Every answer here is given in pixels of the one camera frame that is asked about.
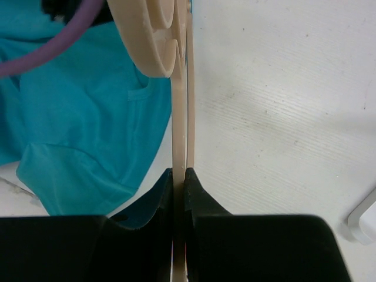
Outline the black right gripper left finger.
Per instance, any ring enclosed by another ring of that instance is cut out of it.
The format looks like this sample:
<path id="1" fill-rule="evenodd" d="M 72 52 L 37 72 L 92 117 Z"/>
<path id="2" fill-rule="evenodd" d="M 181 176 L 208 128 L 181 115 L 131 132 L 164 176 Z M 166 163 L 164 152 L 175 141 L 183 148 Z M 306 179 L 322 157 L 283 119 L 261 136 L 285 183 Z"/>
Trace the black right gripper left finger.
<path id="1" fill-rule="evenodd" d="M 117 214 L 1 218 L 2 281 L 169 281 L 173 181 L 167 169 Z"/>

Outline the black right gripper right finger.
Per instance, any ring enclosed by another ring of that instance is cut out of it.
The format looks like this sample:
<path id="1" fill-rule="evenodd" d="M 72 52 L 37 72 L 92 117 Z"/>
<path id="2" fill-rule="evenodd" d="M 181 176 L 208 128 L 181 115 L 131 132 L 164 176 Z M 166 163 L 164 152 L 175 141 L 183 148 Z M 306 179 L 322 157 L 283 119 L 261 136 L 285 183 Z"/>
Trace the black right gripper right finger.
<path id="1" fill-rule="evenodd" d="M 190 281 L 350 281 L 329 225 L 307 214 L 234 215 L 186 170 Z"/>

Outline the teal t shirt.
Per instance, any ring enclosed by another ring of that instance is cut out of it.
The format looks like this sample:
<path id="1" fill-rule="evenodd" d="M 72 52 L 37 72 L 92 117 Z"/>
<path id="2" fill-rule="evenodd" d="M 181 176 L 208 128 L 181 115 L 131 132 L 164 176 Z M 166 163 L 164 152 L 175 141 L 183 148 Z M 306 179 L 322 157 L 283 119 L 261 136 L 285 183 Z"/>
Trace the teal t shirt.
<path id="1" fill-rule="evenodd" d="M 135 195 L 171 92 L 133 63 L 108 1 L 1 2 L 1 164 L 49 215 L 106 215 Z"/>

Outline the beige wooden hanger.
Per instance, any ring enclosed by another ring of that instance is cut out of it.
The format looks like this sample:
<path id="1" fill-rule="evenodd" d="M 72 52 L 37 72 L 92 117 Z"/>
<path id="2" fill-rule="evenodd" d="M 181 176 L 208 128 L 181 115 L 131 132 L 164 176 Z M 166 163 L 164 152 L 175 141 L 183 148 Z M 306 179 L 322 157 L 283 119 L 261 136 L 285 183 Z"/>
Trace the beige wooden hanger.
<path id="1" fill-rule="evenodd" d="M 133 63 L 151 78 L 170 78 L 172 96 L 172 280 L 186 281 L 184 180 L 195 156 L 193 15 L 190 1 L 108 1 Z"/>

